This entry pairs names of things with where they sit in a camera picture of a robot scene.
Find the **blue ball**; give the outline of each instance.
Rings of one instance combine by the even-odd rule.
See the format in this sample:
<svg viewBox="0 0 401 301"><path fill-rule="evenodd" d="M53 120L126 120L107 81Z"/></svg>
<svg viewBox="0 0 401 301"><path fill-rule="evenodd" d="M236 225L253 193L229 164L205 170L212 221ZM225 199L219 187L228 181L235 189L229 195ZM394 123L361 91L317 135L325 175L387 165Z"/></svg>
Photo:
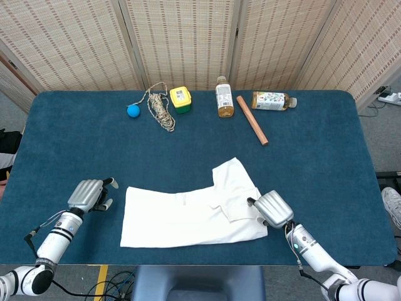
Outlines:
<svg viewBox="0 0 401 301"><path fill-rule="evenodd" d="M140 109L138 105L129 105L127 108L128 116L135 118L139 116Z"/></svg>

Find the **white sneaker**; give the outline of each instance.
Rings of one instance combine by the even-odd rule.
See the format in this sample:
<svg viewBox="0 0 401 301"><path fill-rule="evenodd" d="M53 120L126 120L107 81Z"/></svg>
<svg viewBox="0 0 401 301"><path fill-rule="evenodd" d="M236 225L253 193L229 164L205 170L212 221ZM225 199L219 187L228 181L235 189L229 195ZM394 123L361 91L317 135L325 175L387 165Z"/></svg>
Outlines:
<svg viewBox="0 0 401 301"><path fill-rule="evenodd" d="M390 214L397 228L401 230L401 195L395 189L386 187L382 190L382 198L384 208Z"/></svg>

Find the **yellow container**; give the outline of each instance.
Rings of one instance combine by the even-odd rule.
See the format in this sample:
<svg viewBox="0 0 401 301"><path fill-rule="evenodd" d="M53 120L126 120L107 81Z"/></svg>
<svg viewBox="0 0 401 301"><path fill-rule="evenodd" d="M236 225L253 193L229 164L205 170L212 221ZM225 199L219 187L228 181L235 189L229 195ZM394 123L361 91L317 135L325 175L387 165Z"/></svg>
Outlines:
<svg viewBox="0 0 401 301"><path fill-rule="evenodd" d="M187 87L178 87L170 90L170 98L178 114L190 110L190 94Z"/></svg>

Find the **rope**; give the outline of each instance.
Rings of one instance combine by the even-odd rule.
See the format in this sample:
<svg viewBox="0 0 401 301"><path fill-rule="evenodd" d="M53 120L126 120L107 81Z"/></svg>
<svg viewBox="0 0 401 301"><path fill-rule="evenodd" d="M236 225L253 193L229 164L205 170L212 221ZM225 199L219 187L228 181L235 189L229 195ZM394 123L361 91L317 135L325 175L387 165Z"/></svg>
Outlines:
<svg viewBox="0 0 401 301"><path fill-rule="evenodd" d="M151 89L153 89L155 86L160 85L160 84L164 85L165 93L150 93ZM141 102L143 102L143 100L146 97L146 94L149 94L147 103L148 103L149 112L152 114L153 118L167 132L172 132L175 127L175 120L168 111L169 98L167 97L167 85L165 84L165 82L155 83L148 90L146 90L142 99L138 102L133 103L133 105L138 105ZM167 102L165 108L164 108L163 100L166 100L166 102Z"/></svg>

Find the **wooden dowel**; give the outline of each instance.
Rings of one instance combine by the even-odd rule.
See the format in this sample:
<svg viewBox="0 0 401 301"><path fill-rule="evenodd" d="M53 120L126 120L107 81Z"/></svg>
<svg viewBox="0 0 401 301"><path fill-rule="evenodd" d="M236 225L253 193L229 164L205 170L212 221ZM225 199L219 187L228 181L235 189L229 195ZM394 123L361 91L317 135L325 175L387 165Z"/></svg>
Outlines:
<svg viewBox="0 0 401 301"><path fill-rule="evenodd" d="M252 112L246 105L245 100L242 98L242 96L237 97L237 102L238 102L239 106L241 107L242 111L244 112L245 117L248 119L249 123L251 124L253 131L255 131L255 134L259 138L262 145L267 145L269 143L268 139L264 135L264 133L263 133L261 127L259 126L258 122L256 121L255 117L253 117Z"/></svg>

